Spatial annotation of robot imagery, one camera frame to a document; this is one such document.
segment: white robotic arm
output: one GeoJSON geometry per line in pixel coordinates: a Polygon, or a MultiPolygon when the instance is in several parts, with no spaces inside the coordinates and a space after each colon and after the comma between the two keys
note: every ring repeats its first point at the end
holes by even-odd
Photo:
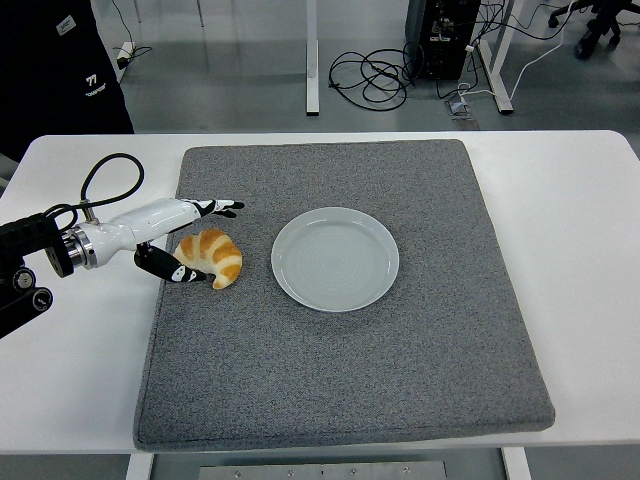
{"type": "Polygon", "coordinates": [[[120,250],[134,252],[139,245],[189,225],[209,212],[224,214],[228,208],[241,208],[239,205],[232,200],[163,198],[106,223],[79,223],[67,231],[65,243],[74,266],[102,267],[120,250]]]}
{"type": "Polygon", "coordinates": [[[60,277],[66,277],[82,265],[86,269],[101,267],[120,250],[134,251],[134,261],[143,270],[172,282],[205,280],[204,273],[191,270],[162,249],[149,242],[171,233],[208,213],[235,217],[230,209],[243,208],[233,200],[178,200],[165,198],[100,223],[93,207],[107,205],[132,195],[142,184],[144,169],[138,159],[126,153],[114,153],[100,160],[82,185],[78,205],[58,204],[43,213],[0,225],[0,338],[47,311],[53,302],[52,292],[37,287],[35,274],[26,267],[24,256],[44,250],[60,277]],[[98,169],[114,158],[131,160],[139,170],[136,184],[127,192],[90,202],[87,188],[98,169]],[[85,222],[75,223],[83,211],[85,222]],[[59,228],[55,218],[71,212],[73,220],[59,228]]]}

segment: white desk frame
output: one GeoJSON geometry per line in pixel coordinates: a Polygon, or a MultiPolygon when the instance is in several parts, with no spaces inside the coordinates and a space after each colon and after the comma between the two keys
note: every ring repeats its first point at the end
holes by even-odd
{"type": "MultiPolygon", "coordinates": [[[[524,6],[524,0],[509,0],[505,9],[505,17],[507,18],[507,25],[516,26],[515,18],[520,17],[522,7],[524,6]]],[[[489,86],[491,91],[495,94],[493,97],[496,101],[498,111],[502,114],[513,113],[513,106],[509,99],[509,94],[504,86],[502,77],[500,76],[500,70],[504,65],[504,60],[507,56],[507,51],[511,45],[511,39],[513,38],[515,30],[507,26],[502,26],[498,30],[498,39],[496,41],[496,53],[493,55],[489,43],[486,40],[481,40],[479,45],[480,58],[487,73],[487,79],[489,80],[489,86]]]]}
{"type": "MultiPolygon", "coordinates": [[[[503,448],[515,472],[526,464],[525,446],[640,443],[640,162],[616,133],[43,137],[0,198],[0,224],[75,203],[89,169],[116,151],[138,157],[146,179],[121,204],[98,208],[104,220],[172,197],[184,152],[195,146],[435,138],[457,138],[467,147],[556,408],[555,425],[542,432],[279,453],[312,459],[381,448],[387,454],[503,448]]],[[[106,166],[90,197],[120,193],[134,176],[127,162],[106,166]]],[[[65,279],[43,252],[25,260],[38,285],[53,291],[54,304],[0,340],[0,453],[135,453],[134,466],[150,461],[136,452],[132,425],[159,281],[135,267],[130,252],[65,279]]]]}

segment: computer tower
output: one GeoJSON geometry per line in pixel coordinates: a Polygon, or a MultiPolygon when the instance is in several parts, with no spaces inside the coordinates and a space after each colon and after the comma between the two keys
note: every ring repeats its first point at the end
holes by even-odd
{"type": "Polygon", "coordinates": [[[458,80],[479,10],[480,0],[409,0],[405,35],[411,73],[458,80]]]}

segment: white plate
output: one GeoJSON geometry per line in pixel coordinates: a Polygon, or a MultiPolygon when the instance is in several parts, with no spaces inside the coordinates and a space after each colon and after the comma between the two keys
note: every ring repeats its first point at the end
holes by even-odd
{"type": "Polygon", "coordinates": [[[375,218],[349,208],[311,210],[291,220],[271,251],[276,280],[292,298],[347,312],[382,297],[398,273],[396,242],[375,218]]]}

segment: person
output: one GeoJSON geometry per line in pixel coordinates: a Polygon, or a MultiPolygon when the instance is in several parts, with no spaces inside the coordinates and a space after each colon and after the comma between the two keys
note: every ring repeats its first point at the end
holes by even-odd
{"type": "Polygon", "coordinates": [[[580,60],[587,60],[598,44],[602,35],[606,35],[611,29],[611,24],[616,16],[631,3],[632,0],[604,0],[596,18],[587,23],[587,33],[578,41],[575,46],[576,57],[580,60]]]}
{"type": "Polygon", "coordinates": [[[43,135],[132,134],[90,0],[0,0],[0,153],[43,135]]]}

